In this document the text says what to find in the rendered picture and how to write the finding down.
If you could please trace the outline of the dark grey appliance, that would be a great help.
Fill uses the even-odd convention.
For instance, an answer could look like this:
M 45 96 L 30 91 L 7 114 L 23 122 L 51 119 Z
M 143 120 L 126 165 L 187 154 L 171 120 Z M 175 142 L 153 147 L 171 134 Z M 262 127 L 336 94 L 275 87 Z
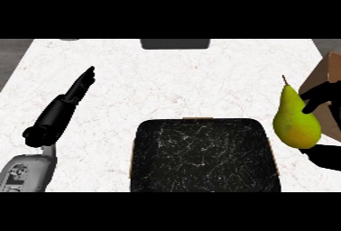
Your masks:
M 145 50 L 206 49 L 209 42 L 209 39 L 141 39 L 141 47 Z

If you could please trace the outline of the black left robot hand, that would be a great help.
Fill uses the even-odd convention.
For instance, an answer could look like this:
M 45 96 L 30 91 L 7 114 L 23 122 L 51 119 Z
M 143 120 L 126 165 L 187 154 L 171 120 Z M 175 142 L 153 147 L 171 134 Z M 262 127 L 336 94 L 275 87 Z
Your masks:
M 89 67 L 79 75 L 64 94 L 54 97 L 33 125 L 21 132 L 24 144 L 33 148 L 50 146 L 61 136 L 69 124 L 75 107 L 86 94 L 88 87 L 94 83 L 94 67 Z

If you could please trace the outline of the black tray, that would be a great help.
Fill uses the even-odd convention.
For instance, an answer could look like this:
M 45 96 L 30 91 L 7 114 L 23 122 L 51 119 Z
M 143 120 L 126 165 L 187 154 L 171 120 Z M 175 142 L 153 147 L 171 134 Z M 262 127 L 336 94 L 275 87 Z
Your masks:
M 278 192 L 265 130 L 250 118 L 154 119 L 132 147 L 132 192 Z

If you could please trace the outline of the brown cardboard box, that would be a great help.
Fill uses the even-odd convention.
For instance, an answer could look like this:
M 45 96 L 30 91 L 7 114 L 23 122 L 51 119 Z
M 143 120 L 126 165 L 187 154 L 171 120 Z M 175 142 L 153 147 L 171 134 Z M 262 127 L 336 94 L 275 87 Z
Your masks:
M 327 52 L 298 95 L 306 104 L 302 112 L 315 116 L 321 133 L 341 142 L 341 54 L 336 52 Z

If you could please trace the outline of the green yellow pear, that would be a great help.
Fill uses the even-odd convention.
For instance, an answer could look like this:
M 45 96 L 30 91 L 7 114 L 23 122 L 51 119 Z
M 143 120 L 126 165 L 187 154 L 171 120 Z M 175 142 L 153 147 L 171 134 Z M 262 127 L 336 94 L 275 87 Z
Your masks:
M 272 130 L 280 141 L 296 149 L 309 149 L 320 140 L 320 122 L 312 114 L 303 114 L 305 102 L 286 78 L 278 96 L 278 109 L 272 118 Z

